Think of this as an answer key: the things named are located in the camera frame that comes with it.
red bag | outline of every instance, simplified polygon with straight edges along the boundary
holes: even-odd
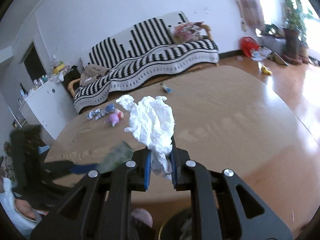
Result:
[[[243,37],[240,40],[240,48],[247,57],[252,57],[250,50],[258,50],[260,46],[251,37]]]

white cabinet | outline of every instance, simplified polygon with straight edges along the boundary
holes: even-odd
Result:
[[[52,145],[69,121],[78,114],[61,83],[48,81],[28,96],[19,108],[28,124],[41,124],[42,140]]]

silver screw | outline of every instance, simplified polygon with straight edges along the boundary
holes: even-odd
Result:
[[[98,176],[98,172],[96,170],[89,171],[88,175],[90,178],[95,178]]]
[[[230,169],[224,170],[223,173],[224,173],[224,175],[226,175],[226,176],[228,176],[228,177],[232,177],[233,174],[235,174],[235,173],[233,172],[233,170],[230,170]]]
[[[135,161],[127,161],[127,162],[125,163],[125,165],[126,165],[127,167],[129,167],[129,168],[132,168],[132,167],[134,167],[134,166],[136,165],[136,162],[135,162]]]
[[[196,162],[193,160],[188,160],[188,161],[186,161],[186,165],[188,167],[194,167],[194,166],[196,166]]]

dark baseboard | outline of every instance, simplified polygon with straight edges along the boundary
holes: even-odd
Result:
[[[219,53],[219,58],[224,59],[224,58],[228,58],[228,57],[241,56],[241,55],[243,55],[243,52],[241,49],[238,49],[238,50],[232,50],[232,51]]]

black and white blanket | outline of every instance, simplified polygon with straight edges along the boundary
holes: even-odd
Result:
[[[217,63],[218,47],[212,40],[174,44],[167,28],[185,22],[182,12],[166,14],[136,24],[92,47],[81,57],[83,65],[103,65],[110,72],[80,88],[74,102],[77,112],[86,106],[100,105],[109,92],[135,89],[153,76],[177,74],[199,63]]]

